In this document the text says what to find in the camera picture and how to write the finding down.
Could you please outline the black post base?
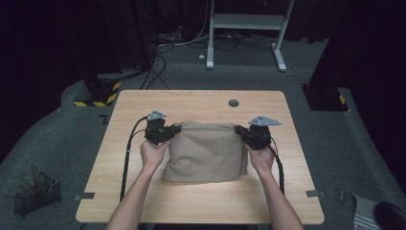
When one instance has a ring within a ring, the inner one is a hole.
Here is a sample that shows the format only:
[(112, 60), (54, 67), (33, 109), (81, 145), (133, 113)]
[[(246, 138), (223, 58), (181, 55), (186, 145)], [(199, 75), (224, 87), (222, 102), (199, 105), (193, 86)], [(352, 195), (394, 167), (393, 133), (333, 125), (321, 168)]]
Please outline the black post base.
[(337, 90), (322, 92), (311, 88), (308, 84), (302, 85), (306, 101), (314, 111), (348, 111), (349, 107), (344, 96)]

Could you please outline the khaki shorts with black drawstring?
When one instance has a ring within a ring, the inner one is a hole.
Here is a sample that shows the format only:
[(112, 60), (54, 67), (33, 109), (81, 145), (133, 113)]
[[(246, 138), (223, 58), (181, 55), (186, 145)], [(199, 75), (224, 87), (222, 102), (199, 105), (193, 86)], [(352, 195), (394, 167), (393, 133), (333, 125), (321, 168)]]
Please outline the khaki shorts with black drawstring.
[(181, 131), (169, 144), (163, 179), (180, 183), (216, 183), (248, 173), (248, 151), (234, 124), (177, 123)]

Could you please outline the person's right hand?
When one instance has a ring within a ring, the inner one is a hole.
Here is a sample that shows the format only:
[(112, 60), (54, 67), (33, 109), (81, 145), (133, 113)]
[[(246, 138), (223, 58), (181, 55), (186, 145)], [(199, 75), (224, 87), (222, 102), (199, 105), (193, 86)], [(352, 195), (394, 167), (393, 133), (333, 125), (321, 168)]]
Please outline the person's right hand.
[(249, 152), (251, 164), (257, 173), (270, 173), (272, 171), (275, 155), (271, 147), (252, 149), (248, 145), (245, 145), (245, 148)]

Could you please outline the striped cloth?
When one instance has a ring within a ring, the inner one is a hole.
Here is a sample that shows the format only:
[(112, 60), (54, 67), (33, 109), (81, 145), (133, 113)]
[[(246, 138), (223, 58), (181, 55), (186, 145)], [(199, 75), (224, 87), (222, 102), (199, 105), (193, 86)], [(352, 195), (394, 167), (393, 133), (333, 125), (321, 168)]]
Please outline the striped cloth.
[(374, 209), (377, 202), (359, 195), (353, 195), (356, 202), (354, 213), (354, 230), (381, 230), (375, 217)]

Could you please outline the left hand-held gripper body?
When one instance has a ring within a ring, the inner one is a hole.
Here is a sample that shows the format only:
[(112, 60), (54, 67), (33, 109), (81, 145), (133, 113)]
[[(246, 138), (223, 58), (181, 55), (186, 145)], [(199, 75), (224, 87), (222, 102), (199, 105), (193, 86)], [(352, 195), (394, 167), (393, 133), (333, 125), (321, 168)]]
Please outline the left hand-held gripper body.
[(158, 110), (153, 110), (147, 116), (146, 139), (154, 145), (164, 143), (171, 138), (169, 128), (165, 126), (167, 115)]

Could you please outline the black post with striped base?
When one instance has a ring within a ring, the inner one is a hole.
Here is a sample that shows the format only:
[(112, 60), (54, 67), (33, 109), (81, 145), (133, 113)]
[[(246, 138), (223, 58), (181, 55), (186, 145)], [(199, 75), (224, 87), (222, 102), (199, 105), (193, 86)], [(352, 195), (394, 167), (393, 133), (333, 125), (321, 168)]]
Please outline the black post with striped base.
[(120, 86), (119, 80), (101, 80), (96, 75), (86, 76), (74, 98), (74, 105), (110, 106), (116, 99)]

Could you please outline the white metal stand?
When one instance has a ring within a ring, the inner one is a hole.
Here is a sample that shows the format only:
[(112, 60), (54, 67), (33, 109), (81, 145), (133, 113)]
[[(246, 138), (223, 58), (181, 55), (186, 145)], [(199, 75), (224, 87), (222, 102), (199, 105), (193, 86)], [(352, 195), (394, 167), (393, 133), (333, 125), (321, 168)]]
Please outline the white metal stand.
[(271, 44), (271, 48), (279, 70), (281, 72), (287, 71), (281, 53), (281, 46), (295, 0), (288, 0), (285, 13), (281, 15), (217, 13), (214, 11), (214, 3), (215, 0), (211, 0), (209, 41), (206, 56), (207, 69), (214, 68), (214, 30), (242, 29), (278, 31), (277, 41)]

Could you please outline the wooden sticks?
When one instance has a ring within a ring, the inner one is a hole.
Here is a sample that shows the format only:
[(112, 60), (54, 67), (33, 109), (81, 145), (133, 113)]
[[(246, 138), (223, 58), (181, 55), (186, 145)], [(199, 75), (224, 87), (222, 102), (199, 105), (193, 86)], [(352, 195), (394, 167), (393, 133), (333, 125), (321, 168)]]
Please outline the wooden sticks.
[(31, 165), (31, 170), (32, 170), (32, 177), (33, 177), (35, 192), (40, 195), (42, 193), (42, 190), (41, 190), (41, 186), (40, 186), (40, 179), (39, 179), (37, 165)]

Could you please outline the person's left hand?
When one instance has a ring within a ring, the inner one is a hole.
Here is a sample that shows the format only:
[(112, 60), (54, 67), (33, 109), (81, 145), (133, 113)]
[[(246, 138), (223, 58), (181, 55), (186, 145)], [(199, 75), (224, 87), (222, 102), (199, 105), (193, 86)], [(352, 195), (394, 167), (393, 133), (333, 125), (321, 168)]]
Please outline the person's left hand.
[(143, 168), (147, 170), (156, 170), (163, 162), (168, 146), (169, 141), (166, 141), (161, 145), (154, 145), (149, 141), (144, 141), (140, 146)]

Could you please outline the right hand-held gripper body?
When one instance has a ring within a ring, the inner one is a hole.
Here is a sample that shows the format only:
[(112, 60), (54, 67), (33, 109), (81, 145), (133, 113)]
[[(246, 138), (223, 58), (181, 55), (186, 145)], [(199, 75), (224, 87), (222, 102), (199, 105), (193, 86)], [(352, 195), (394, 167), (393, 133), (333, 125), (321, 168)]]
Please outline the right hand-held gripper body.
[(266, 116), (259, 115), (248, 122), (250, 125), (247, 144), (253, 150), (262, 150), (271, 144), (269, 127), (280, 126), (282, 123)]

